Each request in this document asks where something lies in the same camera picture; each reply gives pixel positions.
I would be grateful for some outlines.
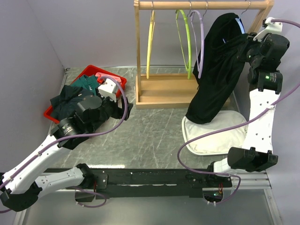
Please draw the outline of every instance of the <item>marble floor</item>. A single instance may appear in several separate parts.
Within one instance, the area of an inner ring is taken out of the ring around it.
[[[103,68],[127,79],[125,93],[129,102],[135,104],[136,68]],[[65,84],[70,84],[84,68],[71,68],[66,72]],[[151,73],[185,73],[179,67],[154,67]],[[231,105],[224,110],[236,110],[233,95]],[[145,109],[131,111],[130,118],[115,131],[93,137],[81,143],[69,155],[61,158],[51,168],[71,168],[86,163],[93,168],[182,168],[176,154],[184,143],[181,120],[187,108]],[[112,128],[118,120],[110,118],[97,132]],[[185,148],[182,161],[193,168],[206,168],[212,161],[219,161],[225,155],[195,156]]]

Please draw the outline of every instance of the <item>black garment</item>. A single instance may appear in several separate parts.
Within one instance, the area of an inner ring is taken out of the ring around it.
[[[204,41],[202,76],[198,79],[197,62],[193,70],[199,84],[186,117],[196,123],[211,122],[229,98],[245,63],[237,60],[238,47],[248,34],[241,34],[234,13],[219,16]]]
[[[59,121],[69,117],[75,110],[77,103],[81,102],[83,98],[88,95],[93,95],[93,92],[82,87],[65,85],[60,95],[50,100],[53,107],[51,117]]]

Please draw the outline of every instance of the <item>wooden shelf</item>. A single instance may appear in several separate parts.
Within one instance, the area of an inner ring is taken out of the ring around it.
[[[187,74],[141,74],[141,95],[137,80],[136,108],[159,109],[159,108],[186,108],[191,103],[198,88],[196,79],[188,80]]]

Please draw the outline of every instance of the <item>red basket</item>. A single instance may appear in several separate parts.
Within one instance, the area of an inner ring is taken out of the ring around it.
[[[121,79],[122,83],[121,83],[121,87],[123,90],[125,90],[125,84],[127,82],[126,78],[122,77],[122,76],[118,76],[116,74],[113,74],[111,72],[108,72],[106,70],[103,70],[103,69],[100,69],[96,66],[93,66],[93,65],[88,65],[80,74],[78,77],[76,77],[74,81],[76,81],[79,77],[83,76],[83,75],[87,75],[87,76],[92,76],[92,75],[95,75],[97,72],[100,72],[100,73],[104,73],[104,74],[109,74],[109,75],[113,75],[113,76],[117,76]],[[117,91],[117,94],[116,94],[117,97],[121,96],[121,91],[118,90]],[[49,120],[52,120],[54,123],[59,123],[60,121],[51,117],[51,113],[53,112],[53,108],[52,108],[52,105],[44,112],[44,116],[49,119]]]

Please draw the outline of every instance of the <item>wooden clothes rack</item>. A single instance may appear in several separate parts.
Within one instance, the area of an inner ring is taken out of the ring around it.
[[[197,92],[198,84],[194,76],[187,74],[141,74],[140,52],[140,10],[177,10],[177,9],[258,9],[258,13],[248,31],[257,32],[274,5],[274,0],[264,1],[139,1],[134,0],[136,34],[136,108],[178,108],[188,107]]]

